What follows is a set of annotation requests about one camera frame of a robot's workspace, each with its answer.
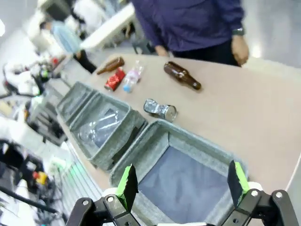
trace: black hair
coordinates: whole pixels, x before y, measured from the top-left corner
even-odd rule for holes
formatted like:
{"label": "black hair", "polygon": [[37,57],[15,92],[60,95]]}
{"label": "black hair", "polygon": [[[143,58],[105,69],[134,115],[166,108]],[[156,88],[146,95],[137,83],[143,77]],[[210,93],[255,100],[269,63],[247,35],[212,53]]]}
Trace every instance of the black hair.
{"label": "black hair", "polygon": [[43,21],[42,23],[40,23],[40,30],[45,29],[46,24],[47,24],[46,21]]}

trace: brown glass bottle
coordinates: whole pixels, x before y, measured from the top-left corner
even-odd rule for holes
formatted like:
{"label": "brown glass bottle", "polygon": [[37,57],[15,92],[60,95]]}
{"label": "brown glass bottle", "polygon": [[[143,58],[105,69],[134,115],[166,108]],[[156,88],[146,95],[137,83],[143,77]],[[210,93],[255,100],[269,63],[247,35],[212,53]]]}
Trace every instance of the brown glass bottle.
{"label": "brown glass bottle", "polygon": [[108,62],[103,69],[100,69],[97,74],[102,74],[105,72],[112,72],[116,70],[117,68],[121,67],[124,65],[124,60],[122,57],[117,57],[110,62]]}
{"label": "brown glass bottle", "polygon": [[164,71],[167,74],[175,77],[179,82],[184,82],[196,90],[199,90],[202,87],[201,83],[196,81],[186,69],[177,65],[175,62],[169,61],[165,63]]}

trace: clear plastic bottle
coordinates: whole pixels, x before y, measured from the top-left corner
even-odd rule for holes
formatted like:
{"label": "clear plastic bottle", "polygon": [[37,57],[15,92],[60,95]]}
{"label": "clear plastic bottle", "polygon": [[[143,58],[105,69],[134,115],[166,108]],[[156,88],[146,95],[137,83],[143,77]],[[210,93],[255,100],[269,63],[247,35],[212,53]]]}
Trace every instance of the clear plastic bottle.
{"label": "clear plastic bottle", "polygon": [[136,60],[135,65],[124,78],[123,90],[125,92],[130,93],[133,90],[134,86],[141,79],[141,74],[143,70],[144,70],[144,66],[141,64],[139,60]]}

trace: red soda can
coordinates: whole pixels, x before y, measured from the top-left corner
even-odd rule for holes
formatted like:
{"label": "red soda can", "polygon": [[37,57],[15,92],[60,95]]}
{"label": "red soda can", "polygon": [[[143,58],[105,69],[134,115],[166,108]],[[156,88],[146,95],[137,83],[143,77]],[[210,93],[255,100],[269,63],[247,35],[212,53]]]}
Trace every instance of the red soda can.
{"label": "red soda can", "polygon": [[115,91],[125,76],[126,74],[122,70],[122,67],[117,68],[116,73],[113,76],[109,77],[104,87],[107,90]]}

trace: wristwatch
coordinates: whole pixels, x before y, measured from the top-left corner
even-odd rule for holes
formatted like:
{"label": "wristwatch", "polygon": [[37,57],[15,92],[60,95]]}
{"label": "wristwatch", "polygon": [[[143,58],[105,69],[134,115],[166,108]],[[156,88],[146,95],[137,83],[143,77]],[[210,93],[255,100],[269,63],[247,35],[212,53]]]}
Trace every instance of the wristwatch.
{"label": "wristwatch", "polygon": [[235,29],[232,31],[232,35],[240,35],[243,36],[245,34],[245,29],[243,27]]}

